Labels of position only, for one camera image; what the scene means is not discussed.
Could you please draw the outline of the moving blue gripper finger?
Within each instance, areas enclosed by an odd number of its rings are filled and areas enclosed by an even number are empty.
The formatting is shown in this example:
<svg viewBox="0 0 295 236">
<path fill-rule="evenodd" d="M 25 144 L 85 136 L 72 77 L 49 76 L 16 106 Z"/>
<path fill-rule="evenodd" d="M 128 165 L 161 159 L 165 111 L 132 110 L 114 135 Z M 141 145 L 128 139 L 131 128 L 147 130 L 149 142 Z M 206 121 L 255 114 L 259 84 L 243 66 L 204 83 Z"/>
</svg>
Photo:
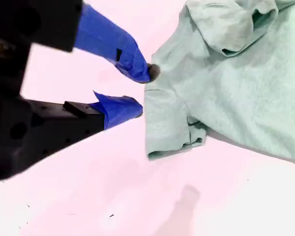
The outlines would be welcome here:
<svg viewBox="0 0 295 236">
<path fill-rule="evenodd" d="M 82 0 L 19 0 L 18 31 L 30 42 L 100 56 L 137 83 L 150 83 L 159 66 L 146 62 L 135 39 Z"/>
</svg>

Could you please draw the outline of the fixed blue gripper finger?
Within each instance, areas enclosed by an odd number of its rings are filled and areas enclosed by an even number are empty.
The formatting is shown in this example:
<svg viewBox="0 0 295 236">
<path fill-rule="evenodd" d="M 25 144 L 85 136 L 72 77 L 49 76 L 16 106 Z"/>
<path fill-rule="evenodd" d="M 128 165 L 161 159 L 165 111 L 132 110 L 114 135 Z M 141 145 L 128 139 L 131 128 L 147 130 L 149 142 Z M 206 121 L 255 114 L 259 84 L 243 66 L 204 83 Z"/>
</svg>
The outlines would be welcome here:
<svg viewBox="0 0 295 236">
<path fill-rule="evenodd" d="M 31 101 L 33 115 L 27 135 L 29 166 L 143 114 L 142 105 L 132 97 L 94 95 L 98 100 L 95 103 Z"/>
</svg>

